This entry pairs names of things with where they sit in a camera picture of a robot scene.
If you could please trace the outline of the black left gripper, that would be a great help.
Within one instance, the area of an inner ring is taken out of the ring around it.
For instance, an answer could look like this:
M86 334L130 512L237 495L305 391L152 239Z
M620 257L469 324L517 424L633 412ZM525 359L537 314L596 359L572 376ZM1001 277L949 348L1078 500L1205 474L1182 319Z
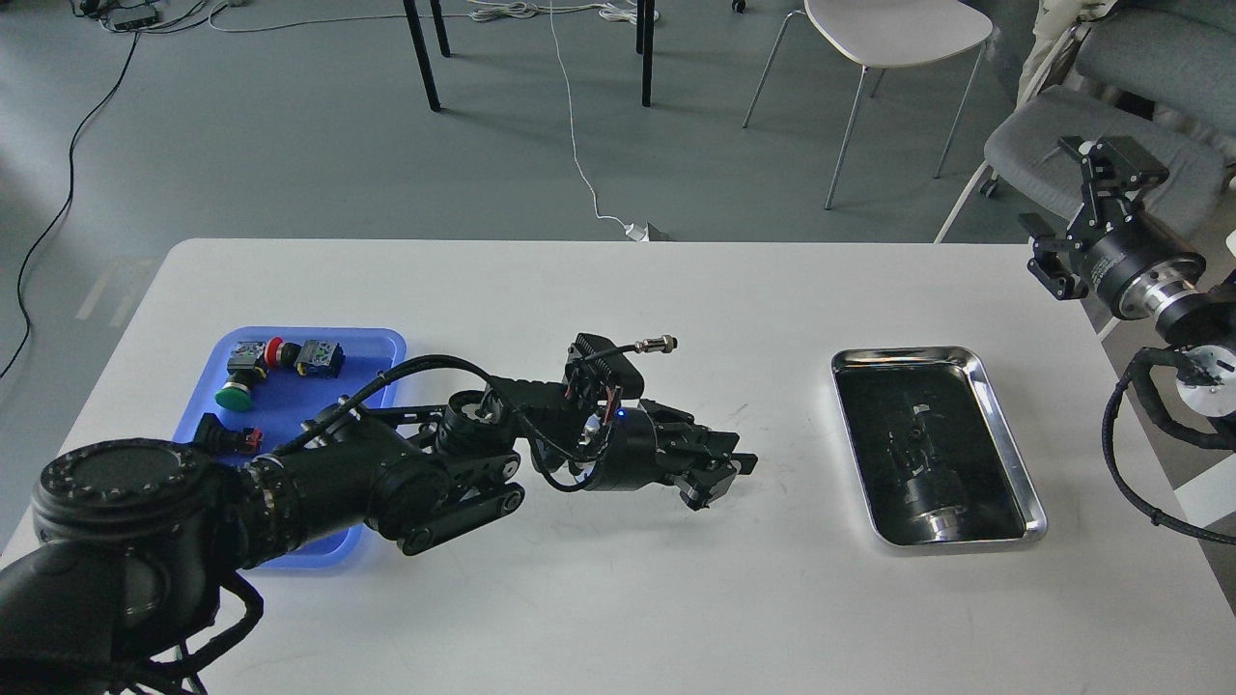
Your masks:
M737 432L711 430L691 413L658 401L643 399L643 411L618 412L612 424L599 461L577 467L586 491L635 491L661 484L676 486L688 510L707 510L759 461L750 453L733 454Z

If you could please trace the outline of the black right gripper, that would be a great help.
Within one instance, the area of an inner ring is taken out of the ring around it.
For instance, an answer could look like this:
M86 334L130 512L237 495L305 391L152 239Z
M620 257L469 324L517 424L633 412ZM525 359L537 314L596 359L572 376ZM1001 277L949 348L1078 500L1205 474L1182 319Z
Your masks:
M1056 143L1082 167L1082 209L1068 232L1107 232L1082 252L1074 272L1062 257L1073 242L1056 236L1056 228L1043 216L1018 215L1031 241L1025 267L1056 301L1085 298L1089 286L1112 317L1142 320L1153 312L1146 307L1143 289L1153 283L1151 273L1192 283L1201 277L1206 270L1201 254L1156 216L1142 216L1145 194L1169 178L1156 155L1128 136L1062 136Z

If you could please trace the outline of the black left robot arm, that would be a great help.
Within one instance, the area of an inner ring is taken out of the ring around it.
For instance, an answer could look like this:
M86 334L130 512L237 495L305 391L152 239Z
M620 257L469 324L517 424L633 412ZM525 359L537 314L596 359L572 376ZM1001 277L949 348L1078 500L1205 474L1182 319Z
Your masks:
M632 352L676 344L582 333L556 382L430 352L242 466L213 458L213 435L62 454L35 484L37 548L2 570L2 691L200 694L265 615L243 570L358 523L412 556L502 519L525 497L520 439L557 491L658 484L706 510L758 458L644 399Z

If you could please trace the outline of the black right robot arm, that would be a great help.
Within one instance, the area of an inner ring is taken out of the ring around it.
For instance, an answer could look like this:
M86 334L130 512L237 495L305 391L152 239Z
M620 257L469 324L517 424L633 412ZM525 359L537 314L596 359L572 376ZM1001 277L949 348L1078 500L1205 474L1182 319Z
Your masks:
M1082 209L1062 232L1020 216L1027 270L1058 301L1094 293L1116 320L1153 320L1180 399L1206 418L1234 417L1234 287L1198 289L1205 258L1146 210L1168 168L1127 136L1058 143L1082 167Z

